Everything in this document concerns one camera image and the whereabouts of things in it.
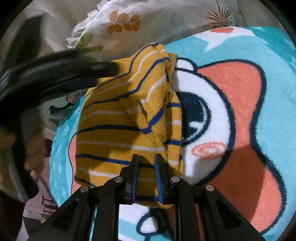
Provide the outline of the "left hand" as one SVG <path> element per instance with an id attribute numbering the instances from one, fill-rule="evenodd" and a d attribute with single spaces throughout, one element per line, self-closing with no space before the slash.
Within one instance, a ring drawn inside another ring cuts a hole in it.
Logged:
<path id="1" fill-rule="evenodd" d="M 27 143 L 25 170 L 30 172 L 30 176 L 36 179 L 43 171 L 43 159 L 46 155 L 46 139 L 43 136 L 43 121 L 40 121 L 36 132 Z M 9 196 L 16 196 L 16 189 L 9 175 L 7 161 L 4 159 L 4 151 L 14 144 L 16 138 L 12 133 L 1 128 L 1 191 Z"/>

